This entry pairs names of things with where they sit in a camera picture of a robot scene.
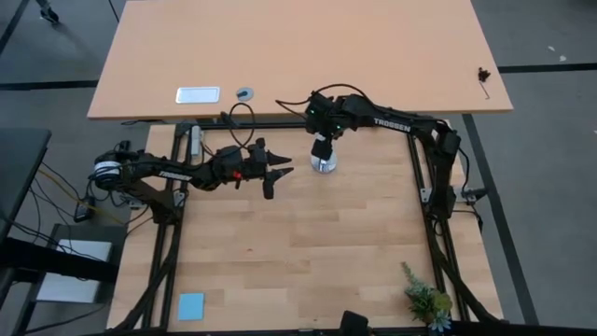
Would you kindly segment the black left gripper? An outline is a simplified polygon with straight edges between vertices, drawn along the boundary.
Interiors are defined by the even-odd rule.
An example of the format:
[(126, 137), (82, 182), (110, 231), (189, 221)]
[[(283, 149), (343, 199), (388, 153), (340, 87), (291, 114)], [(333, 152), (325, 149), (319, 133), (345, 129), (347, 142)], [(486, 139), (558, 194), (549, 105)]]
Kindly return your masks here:
[(254, 145), (254, 157), (243, 159), (243, 180), (262, 179), (263, 196), (266, 200), (274, 198), (274, 184), (293, 171), (293, 168), (283, 168), (269, 171), (269, 164), (284, 164), (292, 161), (291, 158), (278, 156), (265, 148), (264, 138), (258, 138)]

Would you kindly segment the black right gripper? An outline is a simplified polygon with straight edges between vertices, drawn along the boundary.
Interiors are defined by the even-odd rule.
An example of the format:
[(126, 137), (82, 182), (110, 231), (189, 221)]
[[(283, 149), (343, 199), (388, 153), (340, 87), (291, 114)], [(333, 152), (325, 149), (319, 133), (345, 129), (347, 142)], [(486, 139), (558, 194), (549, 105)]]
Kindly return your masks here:
[(305, 110), (305, 129), (309, 134), (323, 135), (323, 139), (316, 138), (312, 146), (312, 155), (328, 161), (333, 153), (333, 146), (327, 138), (340, 138), (346, 130), (348, 118), (342, 112), (345, 96), (325, 97), (324, 95), (311, 95)]

